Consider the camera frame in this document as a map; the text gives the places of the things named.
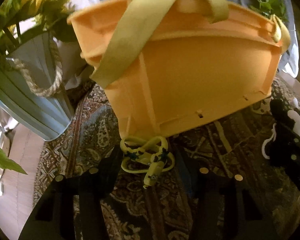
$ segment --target twine rope handle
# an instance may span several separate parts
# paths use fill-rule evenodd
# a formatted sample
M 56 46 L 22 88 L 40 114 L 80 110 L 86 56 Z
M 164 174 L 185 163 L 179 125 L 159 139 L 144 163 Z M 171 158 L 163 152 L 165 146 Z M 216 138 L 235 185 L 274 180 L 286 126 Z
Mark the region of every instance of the twine rope handle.
M 58 46 L 54 42 L 52 36 L 50 36 L 49 39 L 49 46 L 50 46 L 50 52 L 52 54 L 55 63 L 55 79 L 53 84 L 49 88 L 46 89 L 40 88 L 36 84 L 33 76 L 31 75 L 29 67 L 22 60 L 18 58 L 12 59 L 14 62 L 12 68 L 20 72 L 20 74 L 24 77 L 30 91 L 38 97 L 48 98 L 59 93 L 61 90 L 62 74 L 63 74 L 62 61 L 59 54 Z

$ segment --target patterned rug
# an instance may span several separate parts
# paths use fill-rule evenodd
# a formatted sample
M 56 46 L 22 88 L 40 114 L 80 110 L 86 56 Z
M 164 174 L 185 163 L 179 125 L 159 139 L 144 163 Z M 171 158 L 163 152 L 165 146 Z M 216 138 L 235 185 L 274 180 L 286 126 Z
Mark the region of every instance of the patterned rug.
M 77 176 L 97 165 L 120 142 L 116 116 L 103 90 L 90 82 L 69 128 L 46 142 L 37 168 L 34 204 L 57 174 Z M 296 95 L 276 76 L 272 97 L 287 108 Z M 274 119 L 265 99 L 218 121 L 175 136 L 191 158 L 214 173 L 241 174 L 273 217 L 278 234 L 287 239 L 300 222 L 300 192 L 283 169 L 269 166 L 261 145 L 271 136 Z M 163 173 L 156 186 L 143 189 L 144 174 L 121 171 L 113 192 L 101 202 L 110 239 L 188 239 L 196 200 L 188 199 L 177 168 Z M 78 199 L 75 199 L 76 237 L 81 240 Z

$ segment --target yellow toy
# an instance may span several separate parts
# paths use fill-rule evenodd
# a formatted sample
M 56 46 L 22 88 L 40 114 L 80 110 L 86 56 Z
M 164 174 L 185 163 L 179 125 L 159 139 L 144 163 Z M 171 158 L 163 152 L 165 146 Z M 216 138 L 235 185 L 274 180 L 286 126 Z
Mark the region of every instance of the yellow toy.
M 141 147 L 132 149 L 127 147 L 126 143 L 141 145 Z M 128 173 L 146 173 L 143 180 L 144 188 L 153 186 L 161 172 L 169 171 L 174 167 L 174 156 L 172 153 L 168 152 L 168 142 L 162 136 L 154 137 L 148 142 L 141 138 L 129 136 L 121 140 L 120 147 L 125 156 L 121 164 L 122 169 Z M 155 153 L 151 154 L 148 152 L 149 150 L 154 151 Z M 164 168 L 168 159 L 171 160 L 171 165 Z M 127 161 L 129 160 L 148 165 L 149 169 L 130 170 L 127 166 Z

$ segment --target yellow fabric strap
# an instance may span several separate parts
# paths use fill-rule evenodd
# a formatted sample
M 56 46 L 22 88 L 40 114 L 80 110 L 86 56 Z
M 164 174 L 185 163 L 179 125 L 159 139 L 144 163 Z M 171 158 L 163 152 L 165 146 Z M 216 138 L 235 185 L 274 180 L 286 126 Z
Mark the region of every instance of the yellow fabric strap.
M 275 31 L 274 35 L 272 36 L 272 39 L 275 43 L 278 43 L 282 40 L 281 54 L 283 54 L 288 50 L 291 43 L 289 30 L 277 15 L 271 15 L 270 20 L 273 21 L 275 24 Z
M 176 0 L 132 0 L 119 20 L 110 43 L 91 79 L 106 88 L 117 80 L 138 57 L 154 30 Z M 211 22 L 228 17 L 226 0 L 207 0 Z

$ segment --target metal screw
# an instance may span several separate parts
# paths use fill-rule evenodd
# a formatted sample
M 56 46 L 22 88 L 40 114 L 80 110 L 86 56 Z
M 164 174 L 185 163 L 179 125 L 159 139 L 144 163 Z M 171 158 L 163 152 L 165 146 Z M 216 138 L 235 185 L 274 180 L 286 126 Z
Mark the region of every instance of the metal screw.
M 242 181 L 242 180 L 243 180 L 243 177 L 242 177 L 240 174 L 235 175 L 234 178 L 235 178 L 237 181 Z
M 207 168 L 200 168 L 199 170 L 202 174 L 207 174 L 209 170 Z
M 98 171 L 99 171 L 99 169 L 96 168 L 96 167 L 93 167 L 93 168 L 89 169 L 90 174 L 96 174 Z
M 62 175 L 58 175 L 55 177 L 55 181 L 60 182 L 63 180 L 63 176 Z

